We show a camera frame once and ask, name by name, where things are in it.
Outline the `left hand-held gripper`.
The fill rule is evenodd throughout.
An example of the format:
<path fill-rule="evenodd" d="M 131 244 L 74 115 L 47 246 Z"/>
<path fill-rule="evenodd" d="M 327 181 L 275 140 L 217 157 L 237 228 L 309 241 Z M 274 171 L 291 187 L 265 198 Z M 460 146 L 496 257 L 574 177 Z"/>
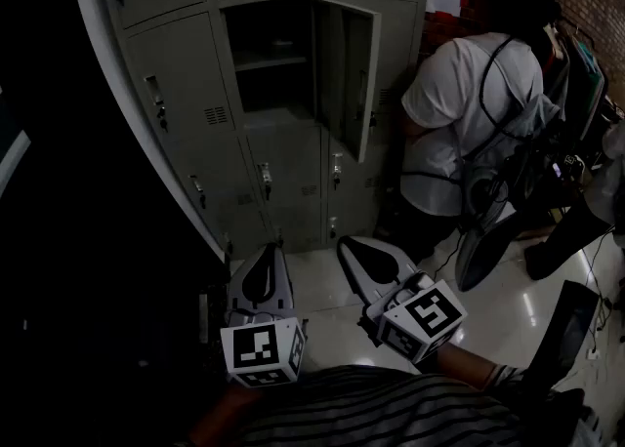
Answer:
<path fill-rule="evenodd" d="M 229 377 L 248 388 L 298 381 L 307 343 L 307 321 L 295 315 L 282 249 L 266 244 L 234 273 L 221 330 Z"/>

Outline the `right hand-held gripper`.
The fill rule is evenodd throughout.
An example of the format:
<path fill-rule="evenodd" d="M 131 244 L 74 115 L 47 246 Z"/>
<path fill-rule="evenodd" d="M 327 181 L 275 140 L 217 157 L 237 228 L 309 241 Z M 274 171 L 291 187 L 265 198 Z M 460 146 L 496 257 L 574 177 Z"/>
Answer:
<path fill-rule="evenodd" d="M 374 345 L 387 346 L 413 365 L 447 343 L 467 317 L 448 284 L 415 273 L 416 264 L 395 245 L 343 236 L 337 257 L 352 291 L 369 305 L 359 325 Z"/>

